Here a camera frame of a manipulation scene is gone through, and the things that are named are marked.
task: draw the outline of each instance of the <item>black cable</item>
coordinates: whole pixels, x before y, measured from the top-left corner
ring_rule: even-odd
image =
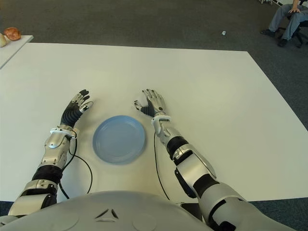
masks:
[[[82,160],[82,161],[88,166],[88,169],[90,170],[90,174],[91,174],[91,183],[90,183],[89,189],[88,189],[88,191],[87,191],[87,194],[88,194],[88,193],[90,192],[90,190],[91,190],[92,182],[93,182],[92,170],[91,170],[90,166],[88,165],[88,163],[87,163],[84,159],[82,159],[82,158],[81,158],[80,156],[78,156],[78,155],[75,155],[75,157],[77,157],[78,159]]]
[[[90,182],[89,189],[88,189],[88,191],[87,191],[87,194],[88,194],[88,193],[90,192],[90,190],[91,190],[92,183],[93,183],[93,173],[92,173],[91,167],[88,165],[88,163],[87,163],[83,158],[81,158],[80,156],[76,155],[76,151],[77,151],[77,139],[75,139],[75,141],[76,141],[76,143],[75,143],[74,153],[72,154],[72,153],[71,153],[71,150],[68,149],[68,152],[72,155],[72,158],[71,158],[70,161],[63,167],[62,172],[63,172],[64,169],[72,162],[72,160],[73,160],[74,157],[77,157],[78,159],[82,160],[82,161],[87,165],[87,167],[88,167],[88,169],[89,169],[89,171],[90,171],[90,174],[91,174],[91,182]],[[67,199],[69,199],[69,196],[67,195],[67,193],[66,193],[65,190],[63,189],[61,182],[59,182],[59,188],[60,188],[60,190],[62,191],[63,195],[64,195]]]
[[[66,163],[66,165],[62,168],[62,172],[66,169],[66,167],[72,162],[72,160],[74,159],[74,157],[76,156],[76,151],[77,151],[77,139],[75,139],[75,149],[74,149],[74,154],[72,155],[72,158]],[[69,199],[69,196],[66,194],[62,184],[61,184],[61,180],[59,181],[59,188],[61,190],[61,192],[63,193],[63,195]]]
[[[155,137],[156,137],[156,132],[154,133],[154,154],[155,154],[156,173],[157,173],[157,176],[158,176],[158,180],[159,180],[160,186],[162,187],[162,189],[163,189],[163,191],[164,191],[164,194],[165,194],[166,198],[167,198],[168,200],[170,200],[169,197],[168,197],[168,195],[167,195],[167,193],[166,193],[166,191],[165,191],[165,189],[164,189],[164,187],[163,187],[163,184],[162,184],[162,182],[161,182],[161,180],[160,180],[159,173],[158,173],[158,168],[157,168],[157,157],[156,157],[156,146],[155,146]]]

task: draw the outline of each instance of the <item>white tabletop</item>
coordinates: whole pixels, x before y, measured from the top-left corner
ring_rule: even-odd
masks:
[[[28,43],[2,68],[0,81],[0,200],[15,200],[31,180],[50,128],[82,89],[94,100],[76,124],[77,154],[94,174],[91,191],[163,195],[154,129],[132,103],[144,88],[164,96],[174,126],[211,162],[218,180],[245,199],[308,196],[308,132],[247,52]],[[147,138],[141,156],[124,166],[105,163],[92,148],[96,128],[116,115],[136,118]],[[157,155],[171,200],[191,201],[159,142]],[[82,195],[89,176],[76,159],[63,186],[70,196]]]
[[[21,49],[27,42],[33,39],[32,35],[22,35],[17,41],[10,41],[4,36],[7,44],[0,48],[0,69]]]

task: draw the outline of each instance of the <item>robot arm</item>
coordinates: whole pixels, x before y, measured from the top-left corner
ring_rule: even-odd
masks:
[[[56,203],[58,183],[66,164],[66,153],[70,140],[76,138],[73,131],[80,116],[93,102],[84,103],[89,98],[87,90],[79,92],[63,112],[61,123],[51,129],[51,136],[45,142],[45,154],[32,180],[12,205],[11,216],[24,216]]]
[[[215,231],[293,231],[263,215],[229,185],[216,180],[211,164],[172,126],[165,103],[154,90],[142,91],[148,106],[135,101],[137,110],[152,116],[152,124],[170,159],[185,193],[197,198],[206,224]]]

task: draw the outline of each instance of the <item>robot finger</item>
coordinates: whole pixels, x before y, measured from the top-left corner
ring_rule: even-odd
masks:
[[[81,107],[79,108],[79,111],[81,113],[84,113],[85,111],[87,111],[92,106],[93,106],[93,101],[87,102],[87,103],[81,105]]]
[[[153,95],[151,95],[150,89],[142,90],[146,98],[153,98]]]
[[[136,108],[138,111],[141,111],[142,106],[141,106],[141,104],[140,104],[140,102],[139,102],[138,100],[135,100],[135,101],[134,101],[134,106],[135,106],[135,108]]]
[[[75,103],[79,98],[80,96],[82,96],[80,93],[78,93],[77,95],[75,95],[73,98],[72,98],[72,103]]]
[[[89,93],[89,91],[84,89],[84,90],[81,90],[79,93],[82,94],[82,96],[86,96]]]
[[[158,98],[158,93],[155,91],[155,90],[151,90],[151,92],[152,92],[152,95],[155,97],[155,98]]]
[[[86,101],[88,98],[90,98],[90,96],[89,96],[89,95],[87,95],[87,96],[83,97],[81,100],[79,100],[79,102],[77,103],[77,104],[78,104],[78,106],[82,105],[82,104],[83,104],[83,102],[84,102],[84,101]]]

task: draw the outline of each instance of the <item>gray carpet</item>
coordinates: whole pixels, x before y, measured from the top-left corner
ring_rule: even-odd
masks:
[[[248,51],[308,128],[308,46],[298,49],[293,39],[279,48],[277,39],[259,34],[276,5],[257,0],[0,2],[0,30],[15,26],[34,35],[33,42]],[[307,198],[253,204],[279,222],[308,231]],[[10,205],[0,204],[0,214],[5,206]]]

